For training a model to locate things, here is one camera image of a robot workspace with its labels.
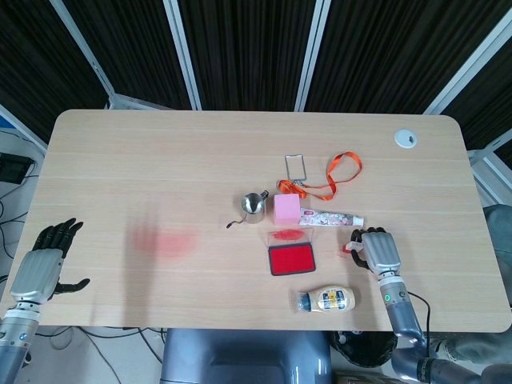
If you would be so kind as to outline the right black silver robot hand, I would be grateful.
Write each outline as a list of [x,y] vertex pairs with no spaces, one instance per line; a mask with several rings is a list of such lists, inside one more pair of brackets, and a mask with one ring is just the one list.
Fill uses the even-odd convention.
[[356,266],[370,270],[375,275],[399,272],[401,259],[394,238],[382,227],[354,230],[350,241],[362,247],[350,251]]

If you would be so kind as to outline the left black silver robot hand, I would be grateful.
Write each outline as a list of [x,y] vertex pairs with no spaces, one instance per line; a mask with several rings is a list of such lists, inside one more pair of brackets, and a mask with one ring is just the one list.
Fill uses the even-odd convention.
[[83,223],[71,218],[48,226],[37,237],[31,251],[24,256],[10,294],[16,302],[42,305],[56,294],[75,293],[90,284],[88,278],[74,284],[60,282],[64,261],[74,236]]

